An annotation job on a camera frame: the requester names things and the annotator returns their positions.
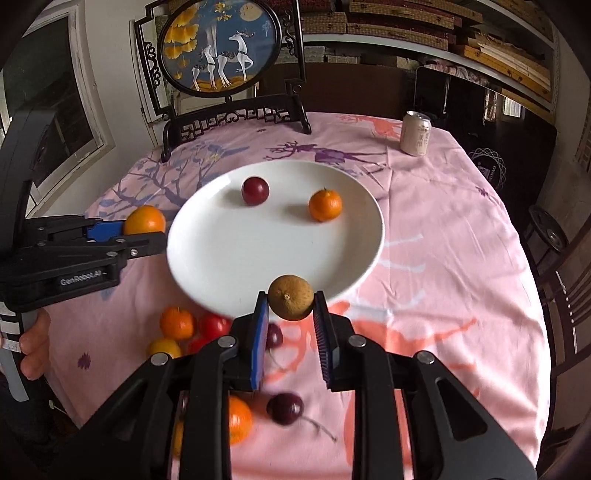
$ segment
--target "round stool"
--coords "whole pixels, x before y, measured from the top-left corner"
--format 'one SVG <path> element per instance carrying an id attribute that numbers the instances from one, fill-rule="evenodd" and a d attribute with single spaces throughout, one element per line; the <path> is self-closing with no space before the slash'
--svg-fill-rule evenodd
<path id="1" fill-rule="evenodd" d="M 569 245 L 569 239 L 554 217 L 543 208 L 532 205 L 530 207 L 530 219 L 529 233 L 525 236 L 525 241 L 527 242 L 531 235 L 536 232 L 548 247 L 542 258 L 535 264 L 537 268 L 550 252 L 560 255 Z"/>

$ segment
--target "white can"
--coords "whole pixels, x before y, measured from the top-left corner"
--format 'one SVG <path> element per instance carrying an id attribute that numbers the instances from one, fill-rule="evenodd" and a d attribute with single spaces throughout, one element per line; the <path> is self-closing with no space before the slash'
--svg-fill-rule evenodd
<path id="1" fill-rule="evenodd" d="M 422 157 L 427 153 L 431 121 L 429 117 L 418 112 L 407 112 L 402 120 L 400 149 L 408 155 Z"/>

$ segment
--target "tablecloth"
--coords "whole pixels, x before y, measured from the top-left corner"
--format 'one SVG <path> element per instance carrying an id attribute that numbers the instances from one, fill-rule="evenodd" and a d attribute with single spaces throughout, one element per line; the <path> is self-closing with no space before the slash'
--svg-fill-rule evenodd
<path id="1" fill-rule="evenodd" d="M 432 351 L 536 463 L 548 417 L 550 351 L 534 280 L 498 195 L 446 131 L 433 129 L 427 155 L 415 158 L 399 149 L 398 121 L 330 113 L 309 118 L 311 135 L 297 124 L 243 121 L 178 147 L 167 164 L 159 163 L 157 150 L 87 215 L 122 219 L 148 203 L 170 225 L 208 181 L 260 161 L 293 158 L 348 172 L 378 199 L 386 239 L 367 280 L 330 310 L 391 352 Z M 145 360 L 146 346 L 160 334 L 159 315 L 171 304 L 196 317 L 203 313 L 158 255 L 130 261 L 115 288 L 48 308 L 48 378 L 78 424 Z M 305 421 L 278 426 L 255 409 L 251 435 L 232 447 L 233 475 L 350 478 L 352 394 L 326 390 L 310 317 L 280 326 L 285 342 L 274 355 L 285 370 L 266 358 L 264 391 L 297 392 L 306 415 L 338 441 Z M 403 450 L 408 470 L 407 440 Z"/>

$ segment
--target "human hand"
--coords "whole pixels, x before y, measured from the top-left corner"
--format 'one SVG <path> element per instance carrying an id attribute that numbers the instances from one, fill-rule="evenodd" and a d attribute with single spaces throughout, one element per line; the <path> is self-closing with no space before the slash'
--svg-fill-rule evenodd
<path id="1" fill-rule="evenodd" d="M 29 380 L 41 377 L 49 366 L 49 314 L 41 309 L 35 324 L 20 339 L 21 351 L 26 355 L 21 361 L 21 372 Z"/>

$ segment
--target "white plate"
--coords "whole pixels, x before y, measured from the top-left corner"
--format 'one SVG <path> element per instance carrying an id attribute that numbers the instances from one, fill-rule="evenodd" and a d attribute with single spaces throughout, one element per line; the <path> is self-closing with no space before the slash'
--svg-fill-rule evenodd
<path id="1" fill-rule="evenodd" d="M 250 207 L 241 187 L 254 176 L 270 194 Z M 323 188 L 339 192 L 343 212 L 319 223 L 308 200 Z M 175 217 L 166 253 L 190 298 L 235 318 L 252 313 L 258 292 L 285 274 L 304 278 L 330 302 L 369 274 L 383 244 L 382 213 L 357 180 L 319 163 L 277 160 L 232 170 L 198 190 Z"/>

